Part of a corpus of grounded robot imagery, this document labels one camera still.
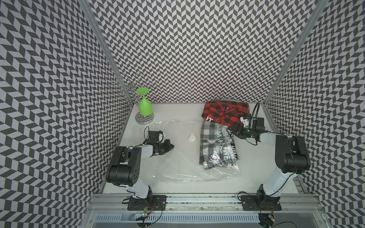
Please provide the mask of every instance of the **black mounting plate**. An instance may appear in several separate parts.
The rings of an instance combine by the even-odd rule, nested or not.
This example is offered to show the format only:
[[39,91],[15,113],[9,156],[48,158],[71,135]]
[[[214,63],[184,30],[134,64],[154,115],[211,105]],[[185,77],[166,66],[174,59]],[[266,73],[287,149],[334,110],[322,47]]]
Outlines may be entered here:
[[267,198],[261,205],[257,205],[256,196],[240,196],[240,199],[243,210],[272,210],[273,208],[276,211],[281,210],[281,205],[277,203],[276,197]]
[[[156,206],[153,210],[159,211],[161,210],[161,207],[162,210],[165,210],[166,199],[167,199],[166,195],[153,195],[152,199],[153,199],[152,203],[156,203]],[[151,205],[146,205],[145,202],[146,202],[145,199],[135,199],[131,197],[128,203],[128,210],[143,210],[145,207],[151,206]]]

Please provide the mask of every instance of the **white bottle cap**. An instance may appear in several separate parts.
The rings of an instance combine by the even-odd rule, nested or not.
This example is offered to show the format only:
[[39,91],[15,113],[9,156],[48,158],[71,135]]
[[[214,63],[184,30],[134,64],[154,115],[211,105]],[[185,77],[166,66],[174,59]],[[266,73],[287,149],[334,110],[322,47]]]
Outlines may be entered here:
[[188,137],[188,140],[189,140],[189,141],[191,141],[191,142],[193,142],[193,141],[195,141],[195,140],[196,140],[196,136],[195,136],[194,134],[192,134],[192,135],[190,135],[190,136]]

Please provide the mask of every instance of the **black cable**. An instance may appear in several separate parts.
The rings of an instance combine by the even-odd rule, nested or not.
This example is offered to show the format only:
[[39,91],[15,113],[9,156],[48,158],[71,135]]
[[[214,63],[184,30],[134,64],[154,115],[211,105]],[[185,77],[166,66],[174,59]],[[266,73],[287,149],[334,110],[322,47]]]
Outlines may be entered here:
[[164,140],[164,134],[162,133],[162,139],[158,143],[161,143]]
[[278,223],[276,225],[273,225],[272,227],[276,227],[277,225],[280,225],[280,224],[283,224],[283,223],[293,223],[293,222],[286,221],[286,222],[282,222],[282,223]]
[[161,215],[160,215],[160,217],[158,217],[158,219],[157,219],[156,221],[154,221],[154,222],[153,222],[153,223],[151,223],[150,225],[152,225],[152,224],[154,224],[155,222],[157,222],[157,221],[161,218],[161,216],[162,216],[162,205],[161,205],[161,203],[160,203],[160,202],[158,202],[158,204],[160,205],[160,208],[161,208]]
[[257,146],[257,140],[256,140],[256,144],[253,144],[253,143],[249,142],[249,141],[247,140],[247,138],[246,138],[246,141],[247,141],[248,143],[250,143],[251,145]]
[[[255,113],[255,110],[256,110],[256,107],[258,106],[258,104],[259,104],[259,103],[256,103],[255,107],[253,108],[252,114],[254,114],[254,113]],[[253,115],[251,115],[251,117],[250,117],[250,121],[249,121],[249,128],[251,128],[251,121],[252,121],[252,117],[253,117]]]
[[296,167],[296,165],[295,165],[295,161],[294,161],[293,153],[290,153],[290,154],[291,154],[292,159],[293,159],[293,162],[294,162],[295,173],[298,173],[298,169],[297,169],[297,167]]
[[130,200],[131,198],[126,198],[126,199],[123,199],[122,200],[122,204],[129,204],[129,201],[128,202],[124,202],[124,201],[126,201],[126,200]]
[[146,129],[148,128],[148,134],[147,134],[147,138],[148,138],[148,135],[149,135],[149,132],[150,132],[150,127],[149,126],[146,126],[145,127],[145,130],[143,131],[143,136],[145,137],[145,140],[146,140]]
[[276,192],[274,192],[273,194],[271,194],[271,195],[269,195],[269,197],[270,196],[273,196],[274,194],[276,194],[278,191],[280,191],[280,189],[282,189],[284,186],[285,186],[285,184],[287,183],[287,181],[289,180],[289,178],[293,175],[293,174],[295,174],[295,173],[292,173],[292,174],[290,174],[290,176],[288,176],[288,178],[287,178],[287,180],[284,182],[284,184],[276,191]]
[[242,202],[242,200],[240,200],[240,199],[239,199],[239,197],[238,197],[238,195],[239,195],[239,194],[241,194],[241,193],[244,193],[244,194],[247,194],[247,195],[249,195],[249,196],[252,196],[250,193],[247,193],[247,192],[244,192],[244,191],[241,191],[241,192],[237,193],[237,199],[238,199],[239,201],[241,201],[241,202]]

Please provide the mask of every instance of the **black and white geometric wallpaper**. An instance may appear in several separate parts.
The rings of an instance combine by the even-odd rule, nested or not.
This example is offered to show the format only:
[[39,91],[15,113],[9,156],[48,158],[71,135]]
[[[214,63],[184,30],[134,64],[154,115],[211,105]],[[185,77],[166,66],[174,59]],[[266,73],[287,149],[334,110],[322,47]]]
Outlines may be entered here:
[[152,83],[150,101],[206,102],[262,101],[317,1],[89,3],[120,72]]
[[128,105],[76,0],[0,1],[0,227],[76,227]]
[[365,227],[364,12],[364,0],[330,1],[269,104],[306,138],[303,181],[336,228]]

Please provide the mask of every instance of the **red plaid shirt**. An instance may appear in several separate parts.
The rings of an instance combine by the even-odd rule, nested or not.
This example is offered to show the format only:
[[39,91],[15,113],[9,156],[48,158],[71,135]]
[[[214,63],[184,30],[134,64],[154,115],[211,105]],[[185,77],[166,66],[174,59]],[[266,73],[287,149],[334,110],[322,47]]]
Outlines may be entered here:
[[249,116],[249,104],[234,101],[209,101],[204,106],[201,117],[228,127],[241,123],[240,117]]

